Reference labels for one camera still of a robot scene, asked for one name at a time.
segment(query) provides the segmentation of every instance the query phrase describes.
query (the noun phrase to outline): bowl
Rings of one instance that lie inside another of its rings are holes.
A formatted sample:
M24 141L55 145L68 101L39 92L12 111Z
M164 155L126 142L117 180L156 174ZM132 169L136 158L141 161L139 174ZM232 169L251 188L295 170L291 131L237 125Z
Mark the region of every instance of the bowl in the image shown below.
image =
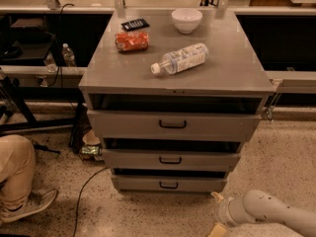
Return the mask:
M176 29L182 34L189 34L198 27L203 14L197 9L184 8L173 11L171 16Z

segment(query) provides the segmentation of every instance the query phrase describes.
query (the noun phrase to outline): person's leg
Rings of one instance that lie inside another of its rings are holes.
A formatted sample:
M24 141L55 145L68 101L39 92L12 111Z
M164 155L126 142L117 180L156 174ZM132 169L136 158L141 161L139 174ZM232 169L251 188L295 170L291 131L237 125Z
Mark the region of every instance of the person's leg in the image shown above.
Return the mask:
M23 136L0 137L0 157L8 157L0 173L0 181L5 180L0 191L0 200L7 209L20 207L32 189L36 157L32 143Z

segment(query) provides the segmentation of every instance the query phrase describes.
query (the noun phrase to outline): shoe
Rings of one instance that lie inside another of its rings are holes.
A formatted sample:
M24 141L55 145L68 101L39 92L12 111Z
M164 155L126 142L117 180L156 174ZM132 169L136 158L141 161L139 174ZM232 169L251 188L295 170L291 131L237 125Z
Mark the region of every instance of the shoe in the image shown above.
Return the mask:
M56 196L57 190L51 190L42 196L31 193L28 197L28 200L22 205L21 208L16 211L11 211L5 207L2 207L0 210L0 221L9 223L41 212L49 207Z

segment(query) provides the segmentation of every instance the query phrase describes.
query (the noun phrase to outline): speckled floor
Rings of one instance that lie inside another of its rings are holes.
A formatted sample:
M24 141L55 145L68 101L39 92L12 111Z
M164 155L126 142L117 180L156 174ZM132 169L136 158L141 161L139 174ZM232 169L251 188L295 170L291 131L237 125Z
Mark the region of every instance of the speckled floor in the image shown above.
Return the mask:
M300 208L316 212L316 108L277 108L275 121L263 120L242 151L242 158L223 191L239 197L259 189ZM61 151L37 151L34 190L57 188L55 202L45 211L3 224L2 234L106 237L207 237L214 222L214 200L207 195L118 193L109 170L84 188L75 229L76 205L84 184L106 167L84 162L68 147L70 128L25 133ZM277 224L243 225L227 237L298 237Z

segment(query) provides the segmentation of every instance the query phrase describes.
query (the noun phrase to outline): black drawer handle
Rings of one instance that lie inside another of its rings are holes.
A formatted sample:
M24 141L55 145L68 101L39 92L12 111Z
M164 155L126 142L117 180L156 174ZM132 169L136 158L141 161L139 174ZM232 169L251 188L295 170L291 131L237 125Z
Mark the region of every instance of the black drawer handle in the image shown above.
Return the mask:
M187 121L184 120L182 123L165 123L159 120L159 126L162 128L173 128L173 129L183 129L187 126Z
M181 164L182 158L179 157L178 159L165 159L162 157L159 157L159 161L162 164Z
M169 190L175 190L178 188L178 182L177 183L174 183L172 185L168 185L168 184L163 184L163 182L159 182L159 186L160 188L162 189L169 189Z

